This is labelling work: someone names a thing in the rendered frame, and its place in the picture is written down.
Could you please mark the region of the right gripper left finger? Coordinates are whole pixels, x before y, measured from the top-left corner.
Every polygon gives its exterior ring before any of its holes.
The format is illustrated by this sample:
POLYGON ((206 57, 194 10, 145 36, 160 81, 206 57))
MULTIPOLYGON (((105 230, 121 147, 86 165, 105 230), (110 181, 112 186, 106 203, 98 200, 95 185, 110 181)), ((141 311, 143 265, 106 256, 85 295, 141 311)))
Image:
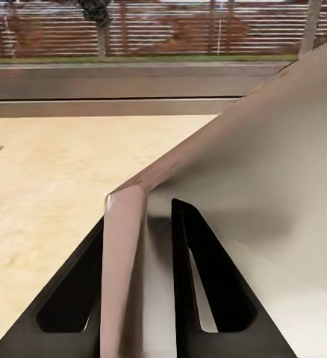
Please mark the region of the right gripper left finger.
POLYGON ((100 358, 104 216, 0 339, 0 358, 100 358))

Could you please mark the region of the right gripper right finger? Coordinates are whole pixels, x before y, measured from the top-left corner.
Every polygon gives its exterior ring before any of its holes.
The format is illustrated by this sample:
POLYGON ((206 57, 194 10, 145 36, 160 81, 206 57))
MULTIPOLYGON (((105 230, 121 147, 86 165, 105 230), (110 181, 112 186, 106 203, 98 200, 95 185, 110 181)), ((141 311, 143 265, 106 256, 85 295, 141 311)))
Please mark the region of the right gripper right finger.
POLYGON ((202 214, 172 200, 177 358, 297 358, 202 214), (218 333, 200 326, 189 248, 218 333))

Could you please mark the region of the paper coffee filter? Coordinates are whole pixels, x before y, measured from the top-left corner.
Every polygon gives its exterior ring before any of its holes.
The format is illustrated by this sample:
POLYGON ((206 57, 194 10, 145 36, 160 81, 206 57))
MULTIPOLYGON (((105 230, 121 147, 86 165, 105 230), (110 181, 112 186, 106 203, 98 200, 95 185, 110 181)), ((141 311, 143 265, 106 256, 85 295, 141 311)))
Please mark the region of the paper coffee filter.
MULTIPOLYGON (((105 196, 100 358, 177 358, 173 199, 202 214, 297 358, 327 358, 327 43, 105 196)), ((200 326, 218 333, 189 254, 200 326)))

